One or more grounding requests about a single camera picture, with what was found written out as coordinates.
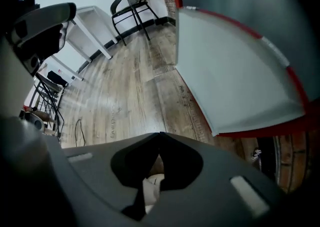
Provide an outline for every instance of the black metal chair frame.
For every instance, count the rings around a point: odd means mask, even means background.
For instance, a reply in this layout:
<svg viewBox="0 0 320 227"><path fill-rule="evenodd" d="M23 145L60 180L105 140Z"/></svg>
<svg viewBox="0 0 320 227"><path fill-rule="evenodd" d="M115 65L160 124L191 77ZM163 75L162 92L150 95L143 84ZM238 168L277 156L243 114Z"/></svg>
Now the black metal chair frame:
<svg viewBox="0 0 320 227"><path fill-rule="evenodd" d="M128 6L128 7L125 7L124 9L122 9L122 10L120 10L120 11L117 12L117 11L116 11L116 8L117 8L117 6L119 5L119 3L120 3L121 1L122 1L122 0L115 0L115 1L111 4L110 12L111 12L111 14L112 14L111 19L112 19L113 27L114 27L114 29L116 30L116 32L118 33L120 39L123 41L124 45L127 46L126 42L124 41L124 38L121 36L120 32L118 31L118 29L117 29L117 27L116 27L116 24L118 24L118 23L122 22L123 20L125 20L125 19L127 19L127 18L129 18L129 17L132 17L132 16L133 16L133 18L134 18L134 20L135 20L136 26L138 27L139 31L140 31L140 29L141 29L141 28L140 28L140 26L141 26L142 29L143 29L143 31L144 31L144 33L145 33L145 35L146 35L146 38L147 38L148 41L149 41L149 40L150 40L149 35L148 35L148 33L147 33L147 31L146 31L146 29L145 29L145 27L144 27L144 25L143 25L143 23L142 23L142 21L141 21L141 18L140 18L140 16L139 16L139 13L141 13L141 12L143 12L143 11L145 11L145 10L150 10L150 11L153 13L153 15L156 17L156 19L159 19L159 17L156 15L156 13L155 13L155 12L151 9L151 7L148 5L147 0L128 0L129 6ZM146 9L143 9L143 10L140 10L139 12L137 12L137 8L142 7L142 6L146 6L147 8L146 8ZM115 23L114 18L119 17L119 16L121 16L121 15L123 15L123 14L126 14L126 13L128 13L128 12L132 12L132 15L129 15L129 16L127 16L126 18L124 18L124 19L122 19L122 20L120 20L120 21L118 21L118 22Z"/></svg>

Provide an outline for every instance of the wooden floor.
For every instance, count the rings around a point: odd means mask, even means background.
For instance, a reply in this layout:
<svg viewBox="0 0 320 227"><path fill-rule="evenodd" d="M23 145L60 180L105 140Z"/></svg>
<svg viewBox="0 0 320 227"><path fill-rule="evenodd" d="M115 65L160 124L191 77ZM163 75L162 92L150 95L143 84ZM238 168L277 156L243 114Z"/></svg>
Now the wooden floor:
<svg viewBox="0 0 320 227"><path fill-rule="evenodd" d="M250 161L256 139L213 137L192 94L175 70L176 34L169 23L147 28L98 56L66 88L60 104L63 148L75 147L82 120L86 145L115 142L145 133L169 132L219 146ZM77 146L84 141L80 125Z"/></svg>

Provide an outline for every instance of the black baseboard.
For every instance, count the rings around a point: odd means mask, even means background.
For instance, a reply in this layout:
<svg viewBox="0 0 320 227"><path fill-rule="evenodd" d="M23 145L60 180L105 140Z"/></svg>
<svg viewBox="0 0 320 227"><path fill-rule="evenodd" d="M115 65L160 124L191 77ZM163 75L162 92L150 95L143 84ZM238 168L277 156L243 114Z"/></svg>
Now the black baseboard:
<svg viewBox="0 0 320 227"><path fill-rule="evenodd" d="M143 24L143 27L146 28L146 27L149 27L149 26L154 25L154 24L155 24L155 25L163 25L163 24L168 23L168 22L171 23L172 25L176 26L176 20L174 20L174 19L171 18L171 17L167 17L167 16L161 17L161 18L155 19L155 20L154 20L154 19L148 20L148 21L143 22L142 24ZM140 25L135 26L135 27L133 27L133 28L131 28L131 29L128 29L128 30L126 30L125 32L121 33L121 36L122 36L123 38L126 38L126 37L128 37L128 36L136 33L136 32L139 31L140 29L141 29L141 28L140 28ZM115 39L116 39L118 42L121 41L120 36L116 36ZM115 44L115 43L114 43L112 40L110 40L109 42L107 42L107 43L104 45L104 47L105 47L106 49L108 49L108 48L112 47L114 44ZM90 59L93 61L93 60L96 59L100 54L101 54L101 51L98 50L98 51L96 51L93 55L90 56ZM83 69L84 69L85 67L87 67L88 64L89 64L89 62L88 62L88 61L85 61L85 62L80 66L80 68L77 70L77 73L82 72Z"/></svg>

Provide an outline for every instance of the laminate floorboard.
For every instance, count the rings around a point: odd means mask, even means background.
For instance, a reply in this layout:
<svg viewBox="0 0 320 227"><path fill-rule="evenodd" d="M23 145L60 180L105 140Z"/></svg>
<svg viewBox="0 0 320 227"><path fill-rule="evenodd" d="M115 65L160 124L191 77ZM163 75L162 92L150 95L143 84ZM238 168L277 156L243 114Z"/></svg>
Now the laminate floorboard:
<svg viewBox="0 0 320 227"><path fill-rule="evenodd" d="M65 89L62 148L111 143L145 133L169 132L239 153L237 141L213 137L194 97L175 69L176 34L169 23L147 28L109 48L113 58L98 56Z"/></svg>

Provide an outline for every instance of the wicker chair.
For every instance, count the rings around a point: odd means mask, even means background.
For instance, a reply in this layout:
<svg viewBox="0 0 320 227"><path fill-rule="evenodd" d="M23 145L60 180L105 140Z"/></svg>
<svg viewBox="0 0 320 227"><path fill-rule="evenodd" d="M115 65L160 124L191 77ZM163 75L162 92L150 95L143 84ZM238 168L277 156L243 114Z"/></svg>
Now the wicker chair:
<svg viewBox="0 0 320 227"><path fill-rule="evenodd" d="M117 12L117 11L116 11L117 6L119 5L119 3L120 3L121 1L122 1L122 0L115 0L115 1L111 4L110 12L111 12L111 14L112 14L112 17L111 17L111 18L112 18L113 26L114 26L116 32L118 33L119 37L120 37L121 40L123 41L123 43L124 43L125 45L127 45L127 44L125 43L123 37L122 37L121 34L119 33L119 31L118 31L118 29L117 29L117 27L116 27L116 24L118 24L118 23L122 22L123 20L125 20L125 19L127 19L127 18L129 18L129 17L132 17L132 16L134 17L134 20L135 20L135 23L136 23L136 26L137 26L137 27L138 27L138 23L137 23L136 17L138 18L139 23L140 23L140 25L141 25L141 27L142 27L145 35L146 35L146 38L147 38L148 41L149 41L149 40L150 40L149 35L148 35L145 27L143 26L143 23L142 23L141 18L140 18L140 16L139 16L138 13L149 9L149 10L154 14L154 16L155 16L157 19L159 19L159 17L158 17L158 16L156 15L156 13L151 9L151 7L148 5L148 2L147 2L146 0L128 0L129 6L125 7L124 9L121 9L121 10L119 10L119 11ZM146 8L146 9L143 9L143 10L141 10L141 11L139 11L139 12L137 12L136 9L139 8L139 7L141 7L141 6L146 6L147 8ZM132 15L129 15L128 17L126 17L126 18L124 18L124 19L122 19L122 20L120 20L120 21L118 21L118 22L115 23L114 18L119 17L119 16L121 16L121 15L123 15L123 14L125 14L125 13L128 13L128 12L132 12Z"/></svg>

